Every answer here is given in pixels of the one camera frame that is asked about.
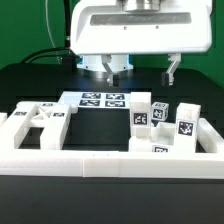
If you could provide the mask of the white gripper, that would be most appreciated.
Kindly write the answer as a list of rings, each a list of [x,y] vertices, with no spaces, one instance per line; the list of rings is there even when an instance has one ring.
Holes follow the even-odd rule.
[[[77,55],[102,55],[110,86],[119,75],[109,66],[110,55],[169,54],[163,86],[172,86],[180,53],[205,52],[212,44],[213,0],[81,0],[72,14],[70,44]]]

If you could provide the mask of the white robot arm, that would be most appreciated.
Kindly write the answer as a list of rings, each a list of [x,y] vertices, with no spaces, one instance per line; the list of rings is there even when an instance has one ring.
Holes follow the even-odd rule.
[[[80,67],[116,84],[131,55],[166,54],[162,83],[171,86],[184,53],[212,44],[213,0],[80,0],[71,20],[70,49]]]

